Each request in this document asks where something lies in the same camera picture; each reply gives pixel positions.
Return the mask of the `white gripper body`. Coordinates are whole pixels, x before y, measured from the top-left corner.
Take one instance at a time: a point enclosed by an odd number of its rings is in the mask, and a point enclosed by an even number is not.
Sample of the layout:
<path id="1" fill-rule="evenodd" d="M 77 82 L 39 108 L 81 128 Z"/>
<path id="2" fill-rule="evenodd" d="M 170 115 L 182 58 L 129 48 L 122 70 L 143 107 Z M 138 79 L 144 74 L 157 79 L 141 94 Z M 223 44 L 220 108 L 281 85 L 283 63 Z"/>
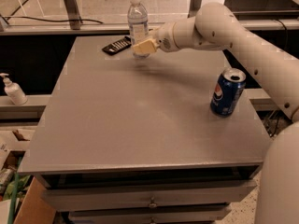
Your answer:
<path id="1" fill-rule="evenodd" d="M 178 50 L 174 39 L 174 22 L 167 22 L 151 31 L 152 36 L 156 40 L 158 47 L 165 52 L 174 52 Z"/>

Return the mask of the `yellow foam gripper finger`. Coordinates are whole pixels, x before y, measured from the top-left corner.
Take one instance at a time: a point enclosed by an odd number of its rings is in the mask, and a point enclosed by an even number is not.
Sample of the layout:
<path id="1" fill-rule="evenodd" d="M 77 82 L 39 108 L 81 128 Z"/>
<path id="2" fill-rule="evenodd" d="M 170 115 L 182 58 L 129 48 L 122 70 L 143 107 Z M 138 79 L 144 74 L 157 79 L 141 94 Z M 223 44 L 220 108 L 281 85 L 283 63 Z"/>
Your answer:
<path id="1" fill-rule="evenodd" d="M 137 55 L 145 55 L 155 53 L 159 48 L 157 40 L 154 38 L 145 39 L 133 45 L 133 52 Z"/>

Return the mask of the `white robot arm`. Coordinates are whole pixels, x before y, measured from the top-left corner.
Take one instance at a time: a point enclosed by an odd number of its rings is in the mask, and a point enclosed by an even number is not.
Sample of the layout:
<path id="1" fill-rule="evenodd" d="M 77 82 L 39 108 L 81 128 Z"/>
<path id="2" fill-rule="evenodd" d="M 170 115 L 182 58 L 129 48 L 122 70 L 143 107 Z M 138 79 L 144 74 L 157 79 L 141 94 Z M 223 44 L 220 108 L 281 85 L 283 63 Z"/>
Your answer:
<path id="1" fill-rule="evenodd" d="M 229 50 L 292 125 L 268 148 L 255 224 L 299 224 L 299 60 L 246 29 L 223 4 L 207 3 L 196 15 L 168 22 L 133 45 L 138 54 L 161 49 Z"/>

